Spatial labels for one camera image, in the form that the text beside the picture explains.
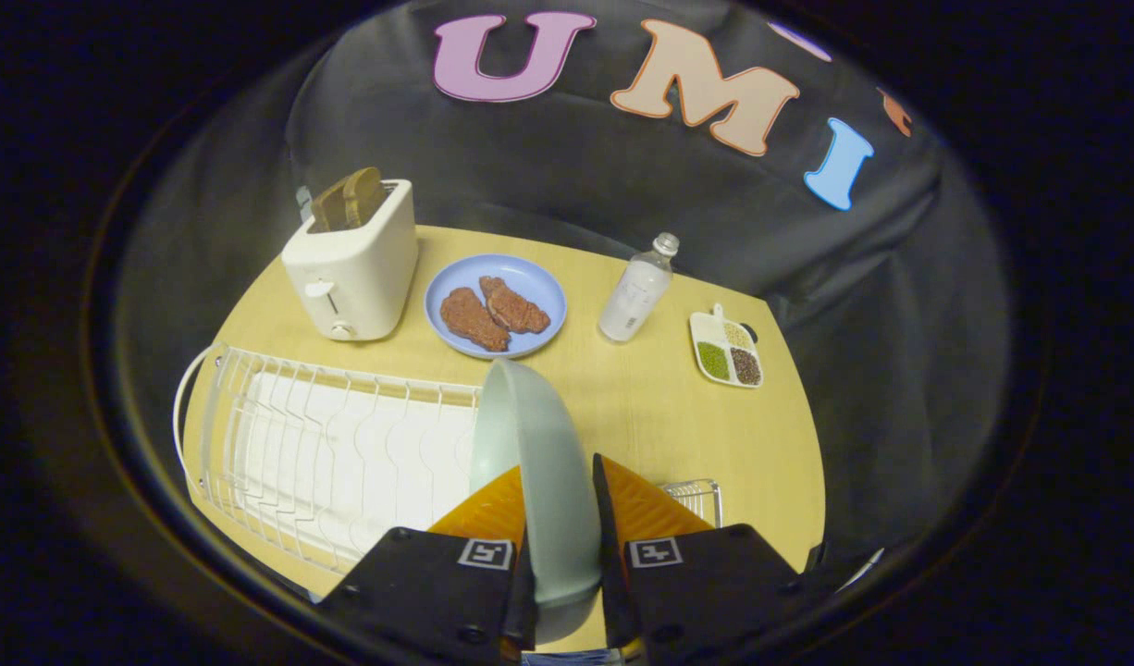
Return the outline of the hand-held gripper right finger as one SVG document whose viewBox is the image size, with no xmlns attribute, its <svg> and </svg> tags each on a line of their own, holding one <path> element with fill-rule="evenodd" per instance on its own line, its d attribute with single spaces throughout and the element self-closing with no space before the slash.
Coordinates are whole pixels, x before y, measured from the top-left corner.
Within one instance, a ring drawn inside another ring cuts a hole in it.
<svg viewBox="0 0 1134 666">
<path fill-rule="evenodd" d="M 716 528 L 663 489 L 593 458 L 606 644 L 621 654 L 729 654 L 806 612 L 821 581 L 756 528 Z"/>
</svg>

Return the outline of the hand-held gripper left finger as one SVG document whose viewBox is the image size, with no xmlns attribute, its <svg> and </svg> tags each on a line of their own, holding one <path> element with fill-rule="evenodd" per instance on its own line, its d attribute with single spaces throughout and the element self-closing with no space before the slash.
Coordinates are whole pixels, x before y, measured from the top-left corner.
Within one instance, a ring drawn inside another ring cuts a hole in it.
<svg viewBox="0 0 1134 666">
<path fill-rule="evenodd" d="M 426 531 L 393 526 L 319 612 L 342 627 L 456 665 L 516 665 L 535 644 L 538 604 L 521 467 Z"/>
</svg>

